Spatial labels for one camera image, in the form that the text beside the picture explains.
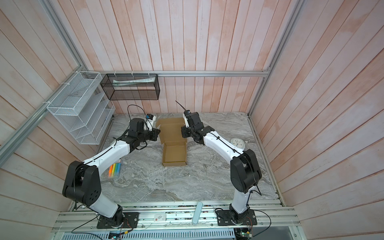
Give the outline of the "brown cardboard box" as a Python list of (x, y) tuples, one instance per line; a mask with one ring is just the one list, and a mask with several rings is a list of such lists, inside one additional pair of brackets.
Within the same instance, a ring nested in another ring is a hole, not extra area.
[(161, 144), (163, 145), (164, 167), (180, 167), (187, 165), (187, 139), (182, 137), (182, 127), (185, 125), (184, 118), (159, 119), (156, 128)]

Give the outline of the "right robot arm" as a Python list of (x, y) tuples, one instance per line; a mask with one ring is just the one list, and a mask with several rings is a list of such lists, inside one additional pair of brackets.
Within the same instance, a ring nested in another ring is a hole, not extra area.
[(185, 126), (181, 128), (183, 138), (193, 138), (201, 145), (214, 150), (230, 165), (230, 178), (235, 188), (235, 195), (230, 204), (230, 211), (239, 217), (248, 211), (249, 197), (256, 190), (262, 172), (257, 156), (251, 149), (242, 150), (223, 137), (212, 127), (205, 126), (197, 112), (185, 110)]

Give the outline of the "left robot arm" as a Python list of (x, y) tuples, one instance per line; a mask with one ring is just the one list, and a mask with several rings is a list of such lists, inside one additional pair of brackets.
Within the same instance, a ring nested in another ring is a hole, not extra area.
[(152, 114), (146, 115), (145, 119), (131, 119), (129, 127), (107, 149), (83, 162), (72, 162), (64, 182), (63, 196), (115, 222), (115, 227), (120, 226), (124, 219), (122, 207), (102, 193), (100, 176), (117, 160), (139, 150), (141, 143), (157, 141), (161, 131), (153, 127), (155, 120)]

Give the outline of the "white round clock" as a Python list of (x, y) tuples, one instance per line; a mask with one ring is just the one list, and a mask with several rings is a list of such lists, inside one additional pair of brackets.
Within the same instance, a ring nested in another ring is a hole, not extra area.
[(242, 149), (242, 150), (244, 150), (245, 147), (246, 147), (246, 143), (245, 143), (245, 141), (243, 141), (242, 139), (239, 139), (239, 138), (232, 138), (232, 139), (230, 140), (230, 143), (231, 143), (232, 145), (234, 145), (235, 147), (237, 147), (237, 148), (239, 148), (239, 149)]

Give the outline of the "coloured marker pack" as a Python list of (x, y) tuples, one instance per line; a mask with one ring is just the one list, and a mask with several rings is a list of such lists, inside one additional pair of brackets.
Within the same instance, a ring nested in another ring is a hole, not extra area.
[(121, 171), (121, 163), (114, 163), (109, 167), (108, 170), (108, 178), (109, 179), (116, 179), (120, 176), (120, 171)]

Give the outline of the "black mesh basket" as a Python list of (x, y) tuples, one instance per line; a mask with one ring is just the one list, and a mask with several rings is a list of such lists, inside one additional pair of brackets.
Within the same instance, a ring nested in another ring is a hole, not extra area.
[(158, 100), (160, 85), (156, 74), (106, 74), (101, 87), (109, 100)]

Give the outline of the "paper sheet in basket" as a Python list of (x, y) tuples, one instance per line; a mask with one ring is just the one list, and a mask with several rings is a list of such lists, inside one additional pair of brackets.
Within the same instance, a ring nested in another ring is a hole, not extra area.
[(156, 77), (130, 80), (113, 80), (113, 87), (147, 87), (154, 84)]

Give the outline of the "white label tag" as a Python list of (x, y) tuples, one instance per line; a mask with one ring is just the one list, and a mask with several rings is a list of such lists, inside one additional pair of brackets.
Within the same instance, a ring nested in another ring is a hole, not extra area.
[(154, 215), (154, 221), (155, 222), (166, 222), (167, 216), (166, 216), (166, 214), (155, 214)]

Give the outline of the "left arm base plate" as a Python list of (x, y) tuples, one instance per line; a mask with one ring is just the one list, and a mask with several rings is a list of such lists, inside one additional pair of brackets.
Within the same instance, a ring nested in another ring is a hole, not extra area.
[(112, 218), (100, 216), (100, 219), (98, 220), (97, 224), (97, 229), (134, 229), (138, 225), (139, 214), (139, 212), (117, 211)]

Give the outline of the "aluminium wall frame bar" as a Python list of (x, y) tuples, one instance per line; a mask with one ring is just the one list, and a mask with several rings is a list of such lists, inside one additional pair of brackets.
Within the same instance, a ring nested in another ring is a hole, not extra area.
[(266, 77), (269, 71), (99, 71), (105, 74), (157, 75), (158, 77)]

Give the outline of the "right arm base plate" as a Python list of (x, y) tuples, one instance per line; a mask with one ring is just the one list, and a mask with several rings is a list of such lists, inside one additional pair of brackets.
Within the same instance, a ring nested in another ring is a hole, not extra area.
[(238, 214), (234, 209), (223, 210), (217, 208), (214, 210), (217, 216), (219, 226), (234, 226), (234, 225), (257, 225), (255, 211), (248, 208), (244, 213)]

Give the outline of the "aluminium front rail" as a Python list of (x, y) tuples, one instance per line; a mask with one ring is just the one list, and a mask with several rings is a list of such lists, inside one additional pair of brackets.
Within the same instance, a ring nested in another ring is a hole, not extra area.
[[(179, 202), (144, 202), (122, 203), (125, 212), (139, 212), (138, 231), (171, 229), (207, 229), (218, 228), (215, 209), (227, 210), (230, 201), (203, 201), (203, 208), (197, 225), (192, 224), (196, 201)], [(250, 208), (255, 210), (257, 225), (253, 229), (271, 227), (300, 226), (300, 220), (293, 207), (284, 207), (280, 200), (251, 200)], [(155, 214), (166, 214), (166, 222), (155, 222)], [(80, 232), (96, 231), (95, 212), (79, 209), (61, 212), (53, 226), (52, 232), (71, 232), (77, 228)]]

